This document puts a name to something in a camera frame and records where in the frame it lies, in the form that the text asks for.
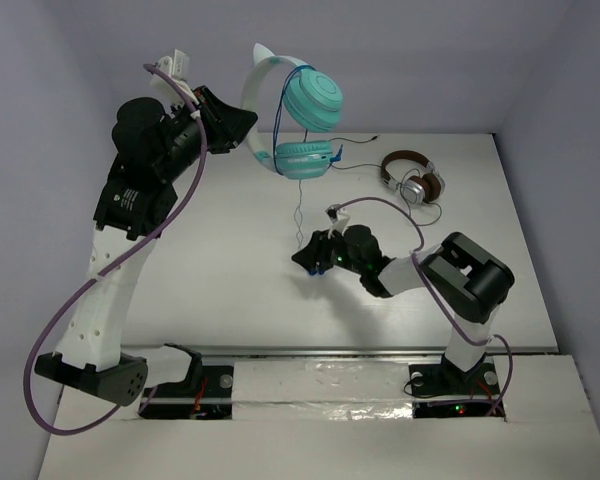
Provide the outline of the teal cat-ear headphones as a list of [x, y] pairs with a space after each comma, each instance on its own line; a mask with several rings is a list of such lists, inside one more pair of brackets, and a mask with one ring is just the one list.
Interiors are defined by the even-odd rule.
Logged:
[[241, 95], [244, 110], [257, 111], [260, 87], [274, 68], [282, 65], [290, 68], [278, 97], [271, 145], [265, 145], [256, 126], [246, 136], [253, 157], [266, 170], [292, 181], [323, 176], [333, 163], [341, 160], [342, 150], [334, 149], [329, 140], [282, 143], [279, 128], [282, 114], [286, 112], [307, 133], [331, 132], [341, 120], [343, 94], [340, 87], [305, 61], [277, 55], [261, 43], [254, 45], [252, 57], [253, 68]]

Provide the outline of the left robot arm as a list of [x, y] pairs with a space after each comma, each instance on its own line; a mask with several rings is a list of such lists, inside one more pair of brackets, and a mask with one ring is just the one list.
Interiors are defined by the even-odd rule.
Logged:
[[128, 406], [148, 377], [144, 358], [122, 353], [121, 337], [143, 266], [186, 202], [174, 183], [201, 155], [239, 146], [258, 116], [230, 106], [210, 89], [191, 107], [164, 109], [141, 97], [124, 103], [111, 136], [116, 156], [94, 213], [87, 281], [58, 345], [35, 356], [33, 371], [117, 406]]

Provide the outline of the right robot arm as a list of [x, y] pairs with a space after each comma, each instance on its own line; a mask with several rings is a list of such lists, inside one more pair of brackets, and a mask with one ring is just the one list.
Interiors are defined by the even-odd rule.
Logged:
[[291, 260], [311, 275], [334, 267], [355, 273], [376, 298], [425, 288], [452, 324], [441, 378], [455, 393], [477, 382], [492, 318], [515, 283], [508, 266], [460, 232], [449, 234], [430, 250], [391, 258], [381, 251], [367, 226], [316, 231]]

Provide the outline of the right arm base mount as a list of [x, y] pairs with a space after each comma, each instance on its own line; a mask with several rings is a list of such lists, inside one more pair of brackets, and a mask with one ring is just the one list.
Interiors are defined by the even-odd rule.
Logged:
[[415, 419], [506, 416], [500, 381], [493, 363], [457, 375], [442, 364], [412, 364], [403, 392], [412, 400]]

